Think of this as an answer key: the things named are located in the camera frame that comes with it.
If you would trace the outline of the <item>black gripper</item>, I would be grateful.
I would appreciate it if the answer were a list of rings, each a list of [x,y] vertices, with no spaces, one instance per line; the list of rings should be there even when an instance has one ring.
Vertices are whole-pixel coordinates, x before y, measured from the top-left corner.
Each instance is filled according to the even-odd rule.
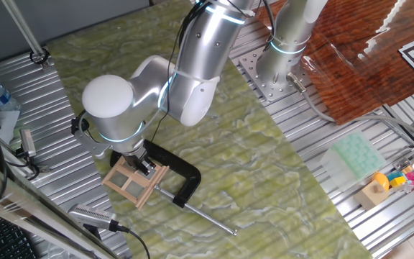
[[[147,150],[143,142],[140,142],[134,150],[121,155],[129,165],[144,175],[149,175],[155,170],[156,165],[151,160],[147,161]]]

